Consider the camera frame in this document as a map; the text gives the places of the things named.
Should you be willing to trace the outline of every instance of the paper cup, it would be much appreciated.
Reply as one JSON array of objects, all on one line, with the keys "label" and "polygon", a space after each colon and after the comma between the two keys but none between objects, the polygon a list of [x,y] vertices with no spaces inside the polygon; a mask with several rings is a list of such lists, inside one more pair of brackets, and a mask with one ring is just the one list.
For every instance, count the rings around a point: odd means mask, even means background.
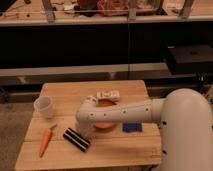
[{"label": "paper cup", "polygon": [[39,112],[44,118],[53,117],[52,98],[49,96],[40,96],[33,104],[35,111]]}]

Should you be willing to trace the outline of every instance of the orange bowl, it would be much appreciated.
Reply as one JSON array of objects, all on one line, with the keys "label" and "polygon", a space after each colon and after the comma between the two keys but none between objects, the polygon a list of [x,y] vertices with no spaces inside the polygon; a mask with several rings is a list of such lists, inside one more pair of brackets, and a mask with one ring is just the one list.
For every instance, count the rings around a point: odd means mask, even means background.
[{"label": "orange bowl", "polygon": [[[107,106],[113,106],[113,105],[116,105],[116,103],[111,100],[99,100],[98,101],[98,107],[107,107]],[[110,122],[98,122],[98,123],[94,124],[94,126],[96,128],[102,128],[102,129],[111,128],[114,125],[115,125],[114,123],[110,123]]]},{"label": "orange bowl", "polygon": [[127,10],[128,0],[108,0],[108,3],[106,4],[105,0],[97,2],[97,8],[101,15],[113,16],[126,14],[125,10]]}]

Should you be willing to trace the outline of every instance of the toy carrot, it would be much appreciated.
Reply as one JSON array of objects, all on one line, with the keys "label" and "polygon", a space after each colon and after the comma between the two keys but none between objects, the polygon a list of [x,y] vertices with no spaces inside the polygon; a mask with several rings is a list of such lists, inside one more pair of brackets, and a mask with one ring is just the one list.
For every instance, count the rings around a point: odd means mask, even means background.
[{"label": "toy carrot", "polygon": [[39,157],[42,157],[51,138],[52,138],[52,130],[55,128],[57,124],[52,125],[50,128],[46,129],[43,133],[42,141],[41,141],[41,146],[39,150]]}]

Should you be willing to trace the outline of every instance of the wooden table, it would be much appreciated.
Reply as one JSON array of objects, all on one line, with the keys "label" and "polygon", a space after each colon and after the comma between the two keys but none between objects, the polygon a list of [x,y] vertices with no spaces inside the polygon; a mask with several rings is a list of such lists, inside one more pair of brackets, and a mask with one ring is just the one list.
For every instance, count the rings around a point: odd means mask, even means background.
[{"label": "wooden table", "polygon": [[[185,0],[164,0],[163,8],[170,16],[178,15],[172,12],[172,6],[182,6]],[[192,5],[190,16],[210,16],[213,15],[213,1],[212,0],[195,0]]]},{"label": "wooden table", "polygon": [[[77,0],[70,0],[70,2],[77,4]],[[65,0],[51,0],[53,7],[63,8],[63,4]],[[63,10],[54,11],[56,21],[68,21],[76,24],[86,24],[86,23],[96,23],[103,21],[111,21],[111,22],[123,22],[126,21],[125,17],[102,17],[99,14],[94,15],[93,17],[84,17],[82,15],[75,14],[75,11],[71,11],[70,13],[65,13]],[[17,0],[13,5],[9,7],[9,9],[0,16],[0,24],[4,21],[14,21],[17,24],[20,22],[27,22],[33,24],[34,22],[47,22],[45,9],[42,3],[42,0],[31,0],[30,4],[25,4],[24,0]]]},{"label": "wooden table", "polygon": [[[75,113],[82,100],[97,91],[119,90],[121,101],[133,102],[148,98],[143,81],[100,81],[44,84],[41,95],[54,102],[54,118],[43,119],[34,112],[15,166],[16,170],[78,169],[114,166],[153,165],[161,162],[161,138],[155,124],[143,124],[143,132],[124,133],[121,124],[111,131],[92,133],[86,153],[66,141],[62,134],[75,128]],[[38,151],[45,128],[58,126],[42,158]]]}]

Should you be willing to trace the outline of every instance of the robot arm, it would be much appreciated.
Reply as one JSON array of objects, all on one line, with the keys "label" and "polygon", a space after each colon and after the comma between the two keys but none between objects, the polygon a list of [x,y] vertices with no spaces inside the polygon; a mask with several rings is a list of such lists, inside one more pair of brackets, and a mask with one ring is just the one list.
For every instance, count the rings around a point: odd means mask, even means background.
[{"label": "robot arm", "polygon": [[95,122],[160,122],[164,99],[145,100],[109,107],[96,107],[97,99],[88,96],[76,113],[76,128],[82,136],[87,136]]},{"label": "robot arm", "polygon": [[213,170],[213,117],[208,101],[190,89],[175,90],[165,99],[98,108],[87,97],[76,113],[83,136],[93,122],[162,122],[161,171]]}]

